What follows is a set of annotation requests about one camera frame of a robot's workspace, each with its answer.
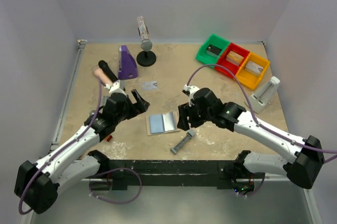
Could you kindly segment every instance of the table surface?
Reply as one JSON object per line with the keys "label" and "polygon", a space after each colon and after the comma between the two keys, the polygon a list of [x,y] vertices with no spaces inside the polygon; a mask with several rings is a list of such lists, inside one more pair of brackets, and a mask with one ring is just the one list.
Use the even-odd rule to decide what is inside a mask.
{"label": "table surface", "polygon": [[[123,44],[87,44],[73,86],[73,94],[67,111],[60,143],[69,139],[94,110],[98,98],[98,81],[92,73],[92,67],[99,60],[112,62],[117,74],[118,46]],[[263,44],[239,44],[241,47],[267,58]],[[186,103],[188,97],[182,93],[184,84],[190,75],[202,64],[195,59],[201,44],[154,44],[152,51],[157,61],[150,67],[138,65],[138,78],[126,80],[126,92],[137,89],[140,95],[150,102],[150,107],[131,120],[121,122],[112,133],[110,142],[102,141],[90,150],[97,149],[110,159],[147,159],[147,160],[233,160],[242,150],[259,153],[273,153],[264,145],[246,136],[219,129],[206,122],[196,131],[196,136],[174,155],[170,148],[176,146],[185,137],[186,132],[148,136],[145,116],[176,111],[178,105]],[[136,58],[141,51],[140,44],[127,45]],[[269,68],[258,85],[268,82],[272,72]],[[157,90],[142,90],[142,83],[157,81]],[[237,83],[211,68],[201,69],[193,78],[192,85],[210,88],[222,102],[233,101],[244,107],[244,96]],[[252,91],[245,88],[248,94]],[[258,117],[284,131],[287,131],[283,111],[278,95]]]}

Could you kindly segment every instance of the white holder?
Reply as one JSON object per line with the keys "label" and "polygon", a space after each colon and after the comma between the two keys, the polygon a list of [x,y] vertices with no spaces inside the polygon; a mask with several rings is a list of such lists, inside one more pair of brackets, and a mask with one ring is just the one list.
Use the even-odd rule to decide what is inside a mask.
{"label": "white holder", "polygon": [[248,97],[254,112],[260,113],[270,104],[269,101],[277,92],[279,85],[280,80],[276,76],[273,76],[269,82]]}

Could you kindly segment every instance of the wooden block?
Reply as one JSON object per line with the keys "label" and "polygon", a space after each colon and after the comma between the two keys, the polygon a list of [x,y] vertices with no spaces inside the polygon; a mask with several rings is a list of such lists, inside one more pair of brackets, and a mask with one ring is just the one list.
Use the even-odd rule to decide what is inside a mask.
{"label": "wooden block", "polygon": [[234,65],[236,66],[239,66],[240,63],[242,62],[243,60],[243,56],[233,52],[233,51],[230,51],[228,53],[228,55],[226,56],[226,60],[230,63],[233,63]]}

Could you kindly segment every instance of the black base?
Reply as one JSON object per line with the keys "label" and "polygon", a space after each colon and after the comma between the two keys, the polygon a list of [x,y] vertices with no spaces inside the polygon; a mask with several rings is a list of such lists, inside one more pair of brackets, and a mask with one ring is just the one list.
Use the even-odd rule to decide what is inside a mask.
{"label": "black base", "polygon": [[143,67],[152,66],[157,60],[156,55],[152,51],[141,51],[137,55],[137,63]]}

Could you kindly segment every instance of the black metal frame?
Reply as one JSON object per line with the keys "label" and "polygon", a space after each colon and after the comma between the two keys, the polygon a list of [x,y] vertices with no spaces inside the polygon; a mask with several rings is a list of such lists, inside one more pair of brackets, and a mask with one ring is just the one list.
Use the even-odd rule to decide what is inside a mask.
{"label": "black metal frame", "polygon": [[[111,173],[112,190],[127,190],[128,186],[137,186],[137,177],[123,170],[129,168],[139,174],[143,186],[194,186],[233,189],[236,179],[249,179],[251,173],[241,169],[242,153],[234,161],[224,160],[109,160],[103,170],[121,168]],[[263,178],[263,173],[254,174],[254,178]],[[106,190],[105,186],[95,186],[94,190]]]}

